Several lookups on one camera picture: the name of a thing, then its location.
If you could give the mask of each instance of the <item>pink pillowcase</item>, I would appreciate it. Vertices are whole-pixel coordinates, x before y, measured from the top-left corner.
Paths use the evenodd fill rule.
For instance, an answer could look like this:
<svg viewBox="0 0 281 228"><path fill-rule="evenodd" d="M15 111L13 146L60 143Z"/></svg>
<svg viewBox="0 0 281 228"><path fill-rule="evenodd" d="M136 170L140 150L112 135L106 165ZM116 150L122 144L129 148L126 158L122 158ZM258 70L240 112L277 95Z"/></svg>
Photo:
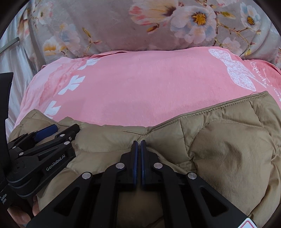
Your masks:
<svg viewBox="0 0 281 228"><path fill-rule="evenodd" d="M174 116L267 90L281 105L281 71L227 49L115 51L61 59L34 76L16 125L38 109L92 124L154 126Z"/></svg>

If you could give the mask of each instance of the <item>finger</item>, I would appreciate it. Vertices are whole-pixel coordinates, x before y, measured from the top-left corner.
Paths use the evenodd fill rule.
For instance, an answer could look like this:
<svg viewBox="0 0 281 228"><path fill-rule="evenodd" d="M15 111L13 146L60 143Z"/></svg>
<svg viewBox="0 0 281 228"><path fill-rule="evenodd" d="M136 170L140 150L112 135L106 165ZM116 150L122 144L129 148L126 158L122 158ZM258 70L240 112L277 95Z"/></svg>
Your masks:
<svg viewBox="0 0 281 228"><path fill-rule="evenodd" d="M13 218L13 220L20 225L27 224L31 219L29 215L25 212L23 212L20 208L18 207L10 207L8 208L8 212Z"/></svg>
<svg viewBox="0 0 281 228"><path fill-rule="evenodd" d="M33 215L36 216L40 211L39 211L39 204L37 200L37 196L33 197L33 207L32 207L32 212Z"/></svg>

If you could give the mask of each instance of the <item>black handle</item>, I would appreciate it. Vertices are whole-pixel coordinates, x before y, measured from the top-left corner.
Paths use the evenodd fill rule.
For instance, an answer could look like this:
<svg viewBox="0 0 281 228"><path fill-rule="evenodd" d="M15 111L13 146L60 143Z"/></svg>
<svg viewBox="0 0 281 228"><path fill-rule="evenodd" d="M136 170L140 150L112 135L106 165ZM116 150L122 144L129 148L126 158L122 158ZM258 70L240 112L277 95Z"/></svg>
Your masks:
<svg viewBox="0 0 281 228"><path fill-rule="evenodd" d="M13 73L0 74L0 163L4 172L10 164L10 156L6 138L5 120L8 118L9 98Z"/></svg>

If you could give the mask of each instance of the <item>beige puffer jacket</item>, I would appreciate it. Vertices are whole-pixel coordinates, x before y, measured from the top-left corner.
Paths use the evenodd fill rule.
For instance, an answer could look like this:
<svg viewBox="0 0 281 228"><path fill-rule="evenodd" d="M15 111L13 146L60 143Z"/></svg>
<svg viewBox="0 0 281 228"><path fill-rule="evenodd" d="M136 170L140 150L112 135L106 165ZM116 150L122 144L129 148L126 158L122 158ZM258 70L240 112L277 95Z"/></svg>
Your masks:
<svg viewBox="0 0 281 228"><path fill-rule="evenodd" d="M218 192L262 227L280 202L281 111L267 93L254 94L177 116L155 127L98 126L69 117L54 122L33 110L9 140L56 124L59 131L77 123L68 166L38 194L44 208L83 172L93 174L119 161L132 142L146 140L162 163L179 173L198 173ZM117 226L162 228L160 196L153 192L121 193Z"/></svg>

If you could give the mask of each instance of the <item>gray fabric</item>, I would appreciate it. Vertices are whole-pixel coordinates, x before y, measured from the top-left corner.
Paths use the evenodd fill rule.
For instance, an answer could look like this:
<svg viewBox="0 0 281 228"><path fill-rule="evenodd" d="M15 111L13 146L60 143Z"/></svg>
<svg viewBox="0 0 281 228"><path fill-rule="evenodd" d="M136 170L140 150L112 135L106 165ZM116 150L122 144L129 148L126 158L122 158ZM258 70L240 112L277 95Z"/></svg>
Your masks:
<svg viewBox="0 0 281 228"><path fill-rule="evenodd" d="M46 63L111 50L215 45L279 64L280 35L253 0L31 0L27 11L35 53ZM194 36L196 29L202 31ZM30 42L25 49L34 52Z"/></svg>

